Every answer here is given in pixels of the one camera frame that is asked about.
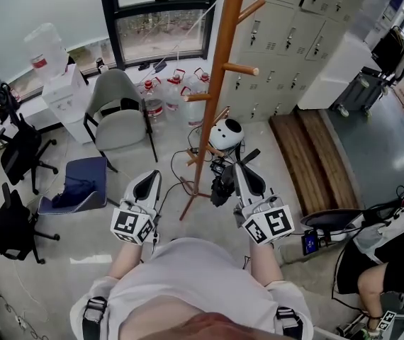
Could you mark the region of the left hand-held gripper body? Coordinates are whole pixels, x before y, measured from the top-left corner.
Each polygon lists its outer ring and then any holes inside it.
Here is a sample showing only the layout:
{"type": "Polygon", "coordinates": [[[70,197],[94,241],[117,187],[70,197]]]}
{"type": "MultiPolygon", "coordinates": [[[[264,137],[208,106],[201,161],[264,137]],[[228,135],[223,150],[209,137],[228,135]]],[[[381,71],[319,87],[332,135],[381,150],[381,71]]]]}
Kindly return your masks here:
{"type": "Polygon", "coordinates": [[[158,244],[158,214],[154,208],[122,200],[113,211],[110,231],[122,242],[158,244]]]}

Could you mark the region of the brown wooden coat rack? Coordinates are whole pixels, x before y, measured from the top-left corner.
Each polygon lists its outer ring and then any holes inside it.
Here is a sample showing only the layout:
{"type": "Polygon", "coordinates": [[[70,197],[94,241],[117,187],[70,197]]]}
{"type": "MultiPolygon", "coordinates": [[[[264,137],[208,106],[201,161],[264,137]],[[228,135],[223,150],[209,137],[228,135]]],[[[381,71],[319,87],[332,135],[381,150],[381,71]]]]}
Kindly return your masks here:
{"type": "Polygon", "coordinates": [[[189,166],[195,164],[196,170],[193,185],[190,185],[186,180],[183,181],[184,185],[192,190],[192,193],[186,207],[183,210],[183,213],[181,214],[181,217],[179,218],[180,220],[184,219],[185,214],[188,212],[195,198],[210,197],[209,195],[199,191],[199,183],[201,172],[203,170],[203,163],[205,162],[206,152],[209,151],[214,154],[221,154],[213,149],[208,142],[212,126],[228,112],[228,109],[225,108],[220,114],[216,113],[225,73],[234,72],[254,77],[259,73],[259,70],[256,67],[244,66],[241,64],[232,63],[230,61],[230,53],[237,25],[243,22],[243,20],[251,16],[257,9],[260,9],[265,4],[265,0],[256,0],[248,7],[242,8],[242,2],[243,0],[224,0],[223,10],[220,17],[220,27],[218,29],[218,38],[213,57],[211,81],[208,91],[206,93],[196,93],[184,97],[184,100],[187,103],[204,101],[206,106],[198,146],[198,154],[194,156],[189,149],[186,151],[187,154],[191,156],[191,159],[187,161],[187,164],[189,166]]]}

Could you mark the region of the person's left forearm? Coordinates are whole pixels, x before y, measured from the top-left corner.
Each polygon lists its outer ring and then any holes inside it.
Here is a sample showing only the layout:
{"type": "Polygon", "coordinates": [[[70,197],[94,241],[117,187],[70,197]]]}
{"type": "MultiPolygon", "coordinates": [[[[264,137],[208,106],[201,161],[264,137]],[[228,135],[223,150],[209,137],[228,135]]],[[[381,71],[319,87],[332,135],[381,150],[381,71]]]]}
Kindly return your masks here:
{"type": "Polygon", "coordinates": [[[141,256],[142,245],[124,242],[116,259],[111,264],[108,276],[118,280],[122,279],[140,264],[141,256]]]}

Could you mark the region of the person's right forearm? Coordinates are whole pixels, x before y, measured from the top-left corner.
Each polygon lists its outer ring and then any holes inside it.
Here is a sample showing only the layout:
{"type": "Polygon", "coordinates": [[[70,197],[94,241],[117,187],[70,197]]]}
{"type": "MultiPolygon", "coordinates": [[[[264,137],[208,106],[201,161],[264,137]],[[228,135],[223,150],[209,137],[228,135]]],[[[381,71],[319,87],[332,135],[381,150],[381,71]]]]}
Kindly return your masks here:
{"type": "Polygon", "coordinates": [[[258,245],[249,241],[252,277],[264,287],[284,279],[271,244],[258,245]]]}

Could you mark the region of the black power adapter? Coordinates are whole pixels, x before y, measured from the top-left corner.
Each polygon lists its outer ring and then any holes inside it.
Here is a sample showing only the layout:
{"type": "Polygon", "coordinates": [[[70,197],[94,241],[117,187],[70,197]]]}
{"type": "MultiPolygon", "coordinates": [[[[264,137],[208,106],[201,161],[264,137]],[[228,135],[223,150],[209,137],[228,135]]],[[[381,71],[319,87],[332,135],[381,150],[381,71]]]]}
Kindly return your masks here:
{"type": "Polygon", "coordinates": [[[215,176],[221,176],[226,168],[226,161],[223,159],[214,159],[211,162],[210,169],[215,176]]]}

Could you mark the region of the blue cushioned chair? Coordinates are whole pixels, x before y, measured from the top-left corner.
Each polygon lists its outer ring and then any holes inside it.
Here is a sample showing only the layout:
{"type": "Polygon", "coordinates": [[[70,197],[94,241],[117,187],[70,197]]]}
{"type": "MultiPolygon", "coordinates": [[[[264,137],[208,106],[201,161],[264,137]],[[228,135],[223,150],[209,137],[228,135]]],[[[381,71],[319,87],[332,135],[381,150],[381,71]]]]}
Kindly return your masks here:
{"type": "Polygon", "coordinates": [[[52,199],[43,196],[39,215],[64,215],[107,205],[107,159],[88,157],[66,165],[64,189],[52,199]]]}

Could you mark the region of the white round device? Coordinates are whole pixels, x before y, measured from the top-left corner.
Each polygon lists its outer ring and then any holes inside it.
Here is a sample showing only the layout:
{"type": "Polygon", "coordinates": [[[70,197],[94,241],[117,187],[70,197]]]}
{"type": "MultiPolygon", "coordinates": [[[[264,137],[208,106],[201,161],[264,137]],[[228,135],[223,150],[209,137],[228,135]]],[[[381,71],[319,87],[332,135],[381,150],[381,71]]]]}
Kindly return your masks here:
{"type": "Polygon", "coordinates": [[[219,120],[212,128],[209,143],[219,151],[237,146],[243,141],[244,130],[236,120],[231,118],[219,120]]]}

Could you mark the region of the white floor tape strip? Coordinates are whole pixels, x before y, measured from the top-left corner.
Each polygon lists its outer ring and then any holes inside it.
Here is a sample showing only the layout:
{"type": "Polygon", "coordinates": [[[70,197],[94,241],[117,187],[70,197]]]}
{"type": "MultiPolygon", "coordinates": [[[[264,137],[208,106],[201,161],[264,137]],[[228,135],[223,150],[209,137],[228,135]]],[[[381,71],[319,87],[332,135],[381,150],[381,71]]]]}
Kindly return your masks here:
{"type": "Polygon", "coordinates": [[[111,264],[112,256],[110,254],[96,254],[83,259],[70,258],[71,264],[111,264]]]}

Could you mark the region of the black round seat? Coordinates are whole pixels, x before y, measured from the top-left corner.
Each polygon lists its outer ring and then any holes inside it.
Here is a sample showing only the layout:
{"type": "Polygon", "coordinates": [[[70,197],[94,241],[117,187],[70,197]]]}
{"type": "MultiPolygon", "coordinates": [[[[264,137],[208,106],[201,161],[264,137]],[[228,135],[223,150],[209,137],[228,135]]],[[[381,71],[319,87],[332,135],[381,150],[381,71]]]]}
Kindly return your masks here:
{"type": "Polygon", "coordinates": [[[302,228],[315,230],[325,243],[341,242],[360,227],[360,209],[333,209],[314,212],[301,220],[302,228]]]}

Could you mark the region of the person's white shirt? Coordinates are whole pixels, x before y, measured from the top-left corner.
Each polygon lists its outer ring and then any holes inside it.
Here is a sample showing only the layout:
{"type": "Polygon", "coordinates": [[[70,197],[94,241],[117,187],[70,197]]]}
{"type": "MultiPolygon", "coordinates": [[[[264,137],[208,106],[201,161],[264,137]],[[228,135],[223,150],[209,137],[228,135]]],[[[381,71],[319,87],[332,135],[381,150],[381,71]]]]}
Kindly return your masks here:
{"type": "Polygon", "coordinates": [[[165,244],[120,280],[95,280],[72,307],[77,340],[171,340],[192,317],[218,313],[269,336],[313,340],[310,310],[285,279],[264,287],[222,247],[197,238],[165,244]]]}

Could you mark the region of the white water dispenser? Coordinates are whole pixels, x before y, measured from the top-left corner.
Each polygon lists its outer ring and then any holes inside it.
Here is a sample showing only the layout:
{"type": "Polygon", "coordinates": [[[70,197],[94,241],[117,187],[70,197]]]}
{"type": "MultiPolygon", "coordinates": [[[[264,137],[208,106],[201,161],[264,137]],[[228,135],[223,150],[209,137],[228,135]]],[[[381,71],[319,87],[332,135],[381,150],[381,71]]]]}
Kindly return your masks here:
{"type": "Polygon", "coordinates": [[[46,83],[42,98],[79,144],[91,141],[84,127],[84,115],[91,91],[76,64],[68,65],[67,71],[62,76],[57,76],[46,83]]]}

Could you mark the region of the black office chair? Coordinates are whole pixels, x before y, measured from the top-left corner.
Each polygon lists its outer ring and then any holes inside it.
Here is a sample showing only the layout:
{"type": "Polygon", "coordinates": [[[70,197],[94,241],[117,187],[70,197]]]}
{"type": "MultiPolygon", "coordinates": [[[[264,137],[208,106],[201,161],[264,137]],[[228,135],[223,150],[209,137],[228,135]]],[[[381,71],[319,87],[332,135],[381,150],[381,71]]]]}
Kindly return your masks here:
{"type": "Polygon", "coordinates": [[[31,212],[21,200],[18,191],[11,191],[7,183],[2,184],[4,203],[0,207],[0,255],[12,260],[23,261],[33,253],[38,264],[45,259],[38,255],[36,237],[53,241],[60,240],[58,234],[45,234],[35,229],[39,215],[31,212]]]}
{"type": "Polygon", "coordinates": [[[36,188],[36,171],[38,167],[49,169],[53,174],[58,174],[59,169],[46,164],[41,160],[50,145],[56,145],[57,140],[50,139],[43,142],[41,133],[32,125],[28,124],[23,115],[17,113],[19,102],[11,93],[11,87],[0,80],[0,108],[6,110],[11,123],[16,126],[18,132],[13,137],[0,131],[0,140],[6,142],[6,147],[1,155],[1,166],[11,185],[15,186],[24,179],[27,172],[31,175],[32,192],[39,194],[36,188]]]}

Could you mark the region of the grey wheeled cart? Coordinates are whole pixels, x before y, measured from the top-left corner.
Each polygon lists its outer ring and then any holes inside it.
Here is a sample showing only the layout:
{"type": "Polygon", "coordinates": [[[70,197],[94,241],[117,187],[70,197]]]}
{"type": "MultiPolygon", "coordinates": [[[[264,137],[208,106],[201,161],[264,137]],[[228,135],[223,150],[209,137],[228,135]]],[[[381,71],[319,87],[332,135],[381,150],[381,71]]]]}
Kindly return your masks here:
{"type": "Polygon", "coordinates": [[[343,117],[351,112],[362,112],[366,117],[371,115],[373,104],[387,93],[389,80],[380,71],[363,67],[330,106],[331,111],[337,111],[343,117]]]}

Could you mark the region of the black framed window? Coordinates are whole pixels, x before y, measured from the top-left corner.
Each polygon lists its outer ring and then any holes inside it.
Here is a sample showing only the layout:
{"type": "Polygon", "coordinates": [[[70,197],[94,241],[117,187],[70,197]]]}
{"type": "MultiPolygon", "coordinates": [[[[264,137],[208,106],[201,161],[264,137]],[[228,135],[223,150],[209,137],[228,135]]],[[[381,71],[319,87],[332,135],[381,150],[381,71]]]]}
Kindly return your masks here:
{"type": "Polygon", "coordinates": [[[160,59],[206,59],[216,0],[0,0],[0,80],[20,98],[43,90],[25,37],[56,27],[71,61],[88,76],[96,63],[145,68],[160,59]]]}

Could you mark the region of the clear dispenser water bottle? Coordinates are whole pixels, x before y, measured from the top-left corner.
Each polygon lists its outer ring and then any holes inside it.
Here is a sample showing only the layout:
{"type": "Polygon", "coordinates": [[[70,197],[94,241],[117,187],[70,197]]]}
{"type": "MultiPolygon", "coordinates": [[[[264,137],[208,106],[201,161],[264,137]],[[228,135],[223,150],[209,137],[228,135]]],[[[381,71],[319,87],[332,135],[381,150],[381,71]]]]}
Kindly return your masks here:
{"type": "Polygon", "coordinates": [[[44,85],[66,72],[69,55],[53,24],[40,25],[23,41],[30,63],[44,85]]]}

